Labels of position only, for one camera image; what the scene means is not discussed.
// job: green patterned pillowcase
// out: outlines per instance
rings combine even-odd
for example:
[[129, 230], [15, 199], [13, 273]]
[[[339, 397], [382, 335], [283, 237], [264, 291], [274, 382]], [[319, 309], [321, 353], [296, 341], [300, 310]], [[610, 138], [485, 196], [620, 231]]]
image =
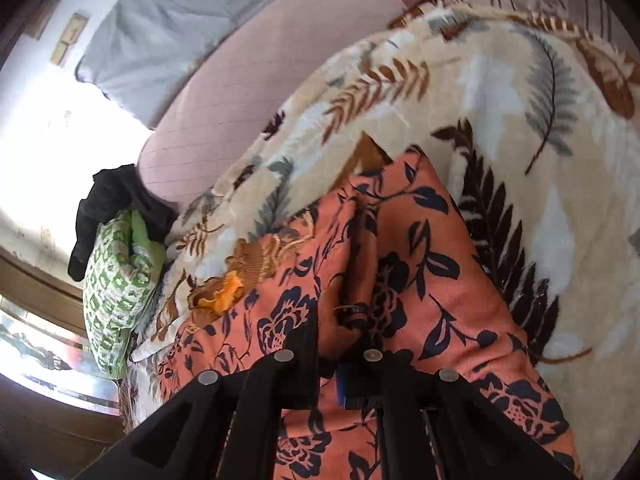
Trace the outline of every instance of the green patterned pillowcase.
[[98, 228], [84, 277], [84, 324], [98, 368], [124, 376], [129, 335], [158, 285], [164, 246], [149, 240], [138, 211]]

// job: clothing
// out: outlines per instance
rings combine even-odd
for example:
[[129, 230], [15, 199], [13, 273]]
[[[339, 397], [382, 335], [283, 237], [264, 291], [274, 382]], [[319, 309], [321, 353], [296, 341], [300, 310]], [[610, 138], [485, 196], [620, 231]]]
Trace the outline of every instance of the clothing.
[[89, 195], [80, 201], [76, 215], [77, 241], [67, 267], [76, 282], [84, 278], [98, 226], [115, 218], [123, 209], [140, 213], [149, 239], [155, 242], [164, 242], [177, 217], [173, 209], [149, 194], [133, 164], [99, 171], [94, 175], [94, 186]]
[[[203, 370], [250, 368], [317, 309], [321, 356], [338, 358], [364, 333], [420, 371], [455, 368], [580, 475], [569, 424], [533, 369], [526, 334], [419, 147], [341, 182], [276, 234], [239, 240], [230, 273], [245, 285], [242, 299], [208, 323], [190, 305], [158, 367], [164, 400]], [[376, 434], [366, 413], [338, 406], [335, 378], [322, 380], [317, 409], [283, 412], [274, 478], [379, 479]]]

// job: black metal frame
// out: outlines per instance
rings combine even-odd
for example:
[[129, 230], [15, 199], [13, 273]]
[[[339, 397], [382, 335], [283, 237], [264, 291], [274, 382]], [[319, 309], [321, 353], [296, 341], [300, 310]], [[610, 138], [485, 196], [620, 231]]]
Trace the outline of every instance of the black metal frame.
[[[318, 403], [315, 316], [250, 370], [201, 373], [76, 480], [271, 480], [281, 410]], [[575, 479], [455, 371], [363, 348], [338, 388], [346, 409], [375, 410], [383, 479]]]

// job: cushion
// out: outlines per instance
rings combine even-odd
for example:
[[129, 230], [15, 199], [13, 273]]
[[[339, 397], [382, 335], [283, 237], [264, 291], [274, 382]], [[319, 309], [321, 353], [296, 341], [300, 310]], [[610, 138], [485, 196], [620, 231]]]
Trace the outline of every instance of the cushion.
[[417, 0], [275, 0], [229, 37], [180, 92], [140, 154], [148, 190], [184, 209], [257, 138], [335, 52]]
[[124, 376], [131, 329], [158, 285], [164, 246], [149, 240], [138, 211], [120, 211], [98, 228], [82, 303], [95, 361], [108, 378]]

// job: black cloth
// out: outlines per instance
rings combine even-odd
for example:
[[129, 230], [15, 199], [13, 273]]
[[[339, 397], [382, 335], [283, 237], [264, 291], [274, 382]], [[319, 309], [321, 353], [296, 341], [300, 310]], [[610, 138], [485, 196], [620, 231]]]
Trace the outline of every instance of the black cloth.
[[94, 175], [94, 186], [89, 195], [78, 205], [76, 244], [66, 270], [76, 282], [84, 278], [98, 226], [113, 220], [122, 209], [138, 210], [149, 238], [161, 243], [178, 216], [173, 209], [149, 194], [133, 164], [99, 171]]

